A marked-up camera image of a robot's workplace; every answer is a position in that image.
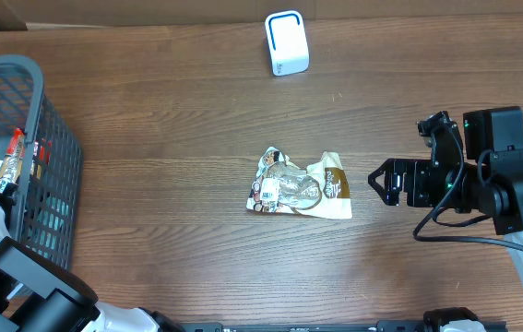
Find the red San Remo spaghetti pack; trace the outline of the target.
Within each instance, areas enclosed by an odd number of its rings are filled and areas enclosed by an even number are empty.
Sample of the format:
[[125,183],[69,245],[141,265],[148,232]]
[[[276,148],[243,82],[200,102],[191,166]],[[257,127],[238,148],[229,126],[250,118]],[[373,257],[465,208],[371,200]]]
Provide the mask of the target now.
[[[4,193],[11,184],[18,183],[25,157],[25,136],[20,128],[15,128],[0,167],[0,193]],[[44,139],[41,144],[38,141],[34,143],[33,156],[36,160],[31,164],[30,174],[37,179],[42,178],[42,167],[49,163],[51,156],[44,143]]]

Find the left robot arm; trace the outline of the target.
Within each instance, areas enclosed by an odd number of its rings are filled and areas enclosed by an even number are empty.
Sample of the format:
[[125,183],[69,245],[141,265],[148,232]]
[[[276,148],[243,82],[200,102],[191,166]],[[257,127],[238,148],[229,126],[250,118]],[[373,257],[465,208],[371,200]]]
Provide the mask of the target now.
[[0,193],[0,331],[184,332],[164,314],[101,302],[82,279],[13,239]]

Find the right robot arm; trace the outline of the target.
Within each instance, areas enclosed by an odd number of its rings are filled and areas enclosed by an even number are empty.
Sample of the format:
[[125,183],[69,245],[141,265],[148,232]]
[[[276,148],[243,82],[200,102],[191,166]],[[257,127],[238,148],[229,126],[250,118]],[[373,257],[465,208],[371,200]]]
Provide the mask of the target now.
[[[504,247],[523,286],[523,111],[518,106],[464,113],[457,124],[446,111],[417,122],[431,150],[427,160],[388,159],[368,183],[388,206],[401,193],[413,208],[429,208],[415,227],[414,240],[425,243],[479,243]],[[477,211],[460,227],[491,220],[495,238],[426,236],[424,226],[454,210]]]

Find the brown white snack bag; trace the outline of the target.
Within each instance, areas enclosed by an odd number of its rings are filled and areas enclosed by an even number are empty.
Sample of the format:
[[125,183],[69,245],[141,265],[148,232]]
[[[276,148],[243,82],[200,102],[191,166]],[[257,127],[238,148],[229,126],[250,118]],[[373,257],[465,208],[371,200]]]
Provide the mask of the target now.
[[279,149],[267,148],[258,162],[246,208],[269,214],[351,219],[350,187],[339,154],[326,151],[320,161],[303,169]]

